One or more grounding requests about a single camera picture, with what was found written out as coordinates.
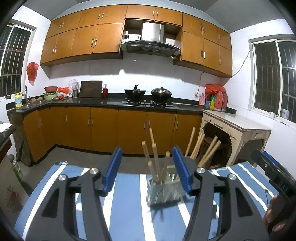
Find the person's right hand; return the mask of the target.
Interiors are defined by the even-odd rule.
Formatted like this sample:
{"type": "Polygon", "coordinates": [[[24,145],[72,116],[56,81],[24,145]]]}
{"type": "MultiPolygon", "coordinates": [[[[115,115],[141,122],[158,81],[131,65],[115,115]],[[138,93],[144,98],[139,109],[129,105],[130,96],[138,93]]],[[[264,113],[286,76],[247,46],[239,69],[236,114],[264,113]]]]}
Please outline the person's right hand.
{"type": "Polygon", "coordinates": [[[269,202],[269,207],[263,217],[263,222],[266,228],[269,227],[269,225],[273,222],[274,217],[273,217],[273,207],[276,199],[278,198],[278,194],[276,194],[274,197],[271,198],[269,202]]]}

